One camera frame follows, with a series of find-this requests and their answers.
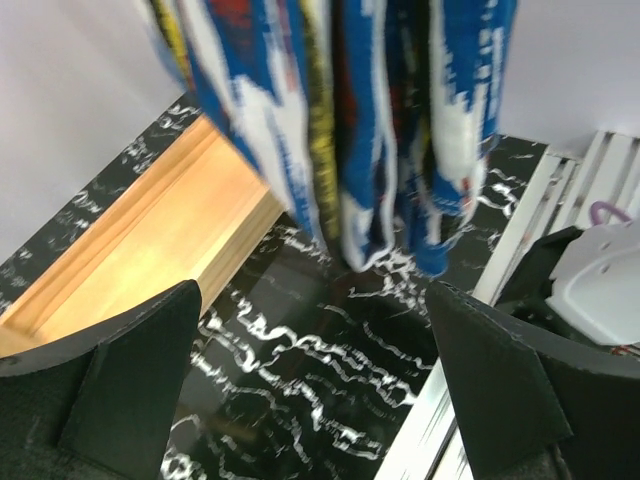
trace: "colorful fabric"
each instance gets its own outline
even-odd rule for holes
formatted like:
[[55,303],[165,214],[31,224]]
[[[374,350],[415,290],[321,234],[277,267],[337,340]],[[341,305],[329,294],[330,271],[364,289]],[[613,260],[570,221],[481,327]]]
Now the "colorful fabric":
[[144,0],[159,50],[299,225],[426,274],[471,218],[517,0]]

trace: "black marble surface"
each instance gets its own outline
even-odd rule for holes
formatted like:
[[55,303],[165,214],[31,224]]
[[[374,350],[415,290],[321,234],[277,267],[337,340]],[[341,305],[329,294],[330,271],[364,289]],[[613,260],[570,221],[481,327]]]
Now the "black marble surface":
[[171,105],[11,257],[0,264],[0,315],[200,115],[190,95]]
[[[444,280],[473,289],[544,148],[503,139]],[[437,358],[427,288],[399,250],[347,273],[280,219],[200,321],[160,478],[372,479]]]

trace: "cloth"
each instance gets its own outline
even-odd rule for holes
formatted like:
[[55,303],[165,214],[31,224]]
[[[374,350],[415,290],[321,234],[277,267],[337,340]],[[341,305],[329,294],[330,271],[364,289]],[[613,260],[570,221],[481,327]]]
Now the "cloth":
[[143,1],[170,71],[320,245],[364,271],[400,241],[446,271],[517,0]]

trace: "white wall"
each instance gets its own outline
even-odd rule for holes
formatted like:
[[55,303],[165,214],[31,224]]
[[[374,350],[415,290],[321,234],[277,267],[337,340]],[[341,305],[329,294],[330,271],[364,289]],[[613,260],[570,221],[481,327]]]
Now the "white wall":
[[501,129],[581,154],[640,135],[640,1],[520,0]]
[[131,0],[0,1],[0,263],[181,91]]

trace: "white rack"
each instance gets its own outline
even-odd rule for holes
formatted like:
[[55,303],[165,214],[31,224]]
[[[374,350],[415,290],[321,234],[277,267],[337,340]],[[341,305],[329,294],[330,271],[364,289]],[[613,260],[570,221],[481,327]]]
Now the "white rack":
[[[640,213],[640,138],[598,132],[582,160],[550,151],[485,268],[474,296],[493,304],[531,245],[571,225],[591,226],[589,207],[603,200]],[[438,360],[376,480],[473,480]]]

